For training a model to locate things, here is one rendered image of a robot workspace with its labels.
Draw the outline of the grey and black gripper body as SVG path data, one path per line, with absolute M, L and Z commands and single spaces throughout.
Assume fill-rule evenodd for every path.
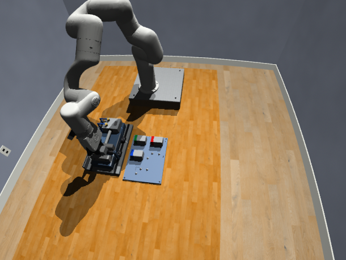
M 81 137 L 79 142 L 85 150 L 87 147 L 90 151 L 95 152 L 102 138 L 102 132 L 93 122 L 91 123 L 93 125 L 91 133 L 85 137 Z

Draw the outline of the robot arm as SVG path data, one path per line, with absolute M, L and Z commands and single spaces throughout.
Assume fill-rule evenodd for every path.
M 140 78 L 139 90 L 144 94 L 158 90 L 154 65 L 162 61 L 163 49 L 156 33 L 138 24 L 129 0 L 86 1 L 66 21 L 67 34 L 77 39 L 75 60 L 64 79 L 64 98 L 67 103 L 60 110 L 61 117 L 71 128 L 67 137 L 69 140 L 76 135 L 76 139 L 85 137 L 93 129 L 87 115 L 99 105 L 100 95 L 95 91 L 79 88 L 79 79 L 86 69 L 99 63 L 102 22 L 114 21 L 132 45 Z

